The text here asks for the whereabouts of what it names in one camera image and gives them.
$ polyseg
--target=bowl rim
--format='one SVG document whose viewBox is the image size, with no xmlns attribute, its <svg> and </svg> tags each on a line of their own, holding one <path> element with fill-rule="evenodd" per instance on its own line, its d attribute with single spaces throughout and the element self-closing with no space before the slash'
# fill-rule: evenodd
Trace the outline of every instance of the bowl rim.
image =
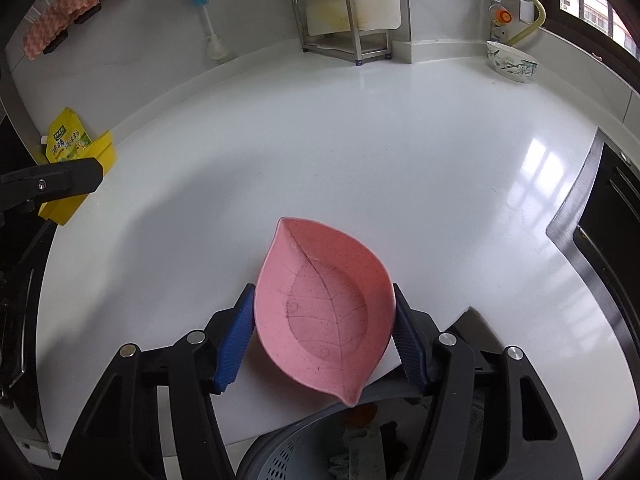
<svg viewBox="0 0 640 480">
<path fill-rule="evenodd" d="M 486 44 L 487 44 L 487 46 L 494 46 L 498 50 L 507 52 L 508 54 L 511 54 L 512 56 L 517 56 L 523 61 L 528 61 L 530 63 L 538 64 L 538 60 L 535 57 L 530 56 L 526 52 L 523 52 L 523 51 L 521 51 L 521 50 L 519 50 L 519 49 L 517 49 L 517 48 L 515 48 L 513 46 L 505 45 L 503 43 L 499 43 L 498 41 L 487 41 Z"/>
</svg>

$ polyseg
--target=metal bolt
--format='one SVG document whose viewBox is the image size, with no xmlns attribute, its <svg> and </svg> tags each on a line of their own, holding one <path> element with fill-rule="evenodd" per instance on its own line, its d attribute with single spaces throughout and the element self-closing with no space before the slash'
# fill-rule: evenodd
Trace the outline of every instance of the metal bolt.
<svg viewBox="0 0 640 480">
<path fill-rule="evenodd" d="M 518 348 L 517 346 L 510 346 L 507 349 L 507 355 L 511 359 L 516 359 L 516 361 L 519 361 L 520 359 L 522 359 L 524 357 L 524 352 L 520 348 Z"/>
<path fill-rule="evenodd" d="M 450 334 L 449 332 L 443 332 L 442 334 L 440 334 L 438 336 L 438 341 L 446 346 L 453 346 L 458 342 L 456 336 Z"/>
<path fill-rule="evenodd" d="M 202 330 L 194 330 L 187 336 L 187 341 L 192 345 L 199 345 L 207 338 Z"/>
<path fill-rule="evenodd" d="M 120 357 L 131 357 L 135 353 L 136 347 L 132 344 L 127 344 L 120 348 Z"/>
</svg>

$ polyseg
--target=cleaning brush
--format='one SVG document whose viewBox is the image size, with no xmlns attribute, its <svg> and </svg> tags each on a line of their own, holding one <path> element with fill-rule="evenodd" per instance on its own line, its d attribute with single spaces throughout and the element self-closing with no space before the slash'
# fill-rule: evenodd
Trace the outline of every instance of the cleaning brush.
<svg viewBox="0 0 640 480">
<path fill-rule="evenodd" d="M 211 25 L 211 19 L 209 18 L 209 12 L 207 11 L 207 4 L 209 0 L 192 0 L 193 4 L 196 7 L 202 7 L 202 11 L 204 12 L 204 19 L 207 22 L 207 27 L 209 27 L 209 36 L 207 37 L 207 56 L 211 59 L 223 59 L 229 55 L 229 51 L 226 49 L 222 40 L 218 37 L 218 35 L 213 31 L 213 26 Z"/>
</svg>

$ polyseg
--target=white ceramic bowl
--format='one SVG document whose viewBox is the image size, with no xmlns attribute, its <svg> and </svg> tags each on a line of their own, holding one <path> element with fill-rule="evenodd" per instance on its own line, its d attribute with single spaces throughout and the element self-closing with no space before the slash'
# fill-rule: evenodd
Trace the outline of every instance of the white ceramic bowl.
<svg viewBox="0 0 640 480">
<path fill-rule="evenodd" d="M 528 81 L 538 68 L 538 60 L 535 57 L 496 41 L 486 42 L 486 52 L 494 70 L 514 81 Z"/>
</svg>

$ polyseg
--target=bowl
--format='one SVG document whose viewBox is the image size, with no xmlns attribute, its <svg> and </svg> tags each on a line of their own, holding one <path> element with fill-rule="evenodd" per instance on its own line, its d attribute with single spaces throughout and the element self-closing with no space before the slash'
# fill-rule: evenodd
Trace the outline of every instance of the bowl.
<svg viewBox="0 0 640 480">
<path fill-rule="evenodd" d="M 524 83 L 530 80 L 538 68 L 535 57 L 497 41 L 487 41 L 486 52 L 494 70 L 514 81 Z"/>
<path fill-rule="evenodd" d="M 388 346 L 393 285 L 356 239 L 321 223 L 282 218 L 255 287 L 258 338 L 290 378 L 347 406 Z"/>
</svg>

